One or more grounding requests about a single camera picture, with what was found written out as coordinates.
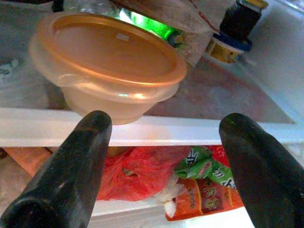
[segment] crumpled bag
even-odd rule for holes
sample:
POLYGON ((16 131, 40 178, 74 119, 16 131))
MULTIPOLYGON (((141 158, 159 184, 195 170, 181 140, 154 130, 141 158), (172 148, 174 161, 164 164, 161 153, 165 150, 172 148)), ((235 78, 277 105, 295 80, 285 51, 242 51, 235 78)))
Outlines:
POLYGON ((97 200, 138 201, 160 192, 190 146, 133 147, 107 157, 97 200))

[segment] plastic food container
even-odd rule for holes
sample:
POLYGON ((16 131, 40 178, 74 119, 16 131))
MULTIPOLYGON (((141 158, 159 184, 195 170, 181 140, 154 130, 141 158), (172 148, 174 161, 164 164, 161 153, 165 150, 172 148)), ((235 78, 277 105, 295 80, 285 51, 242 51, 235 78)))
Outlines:
POLYGON ((234 63, 236 58, 245 51, 250 51, 252 43, 249 39, 240 42, 224 34, 213 34, 210 40, 206 53, 224 63, 234 63))
POLYGON ((47 16, 29 49, 71 109, 81 115, 105 111, 114 124, 135 121, 173 96, 186 75, 183 58, 160 38, 93 14, 47 16))

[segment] orange lid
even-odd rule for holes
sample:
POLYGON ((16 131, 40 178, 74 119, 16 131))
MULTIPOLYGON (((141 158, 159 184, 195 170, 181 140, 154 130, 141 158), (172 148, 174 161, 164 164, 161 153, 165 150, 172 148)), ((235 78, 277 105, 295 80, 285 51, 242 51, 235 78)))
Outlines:
POLYGON ((109 17, 54 13, 41 20, 37 34, 60 61, 107 81, 168 86, 186 75, 184 59, 169 44, 109 17))

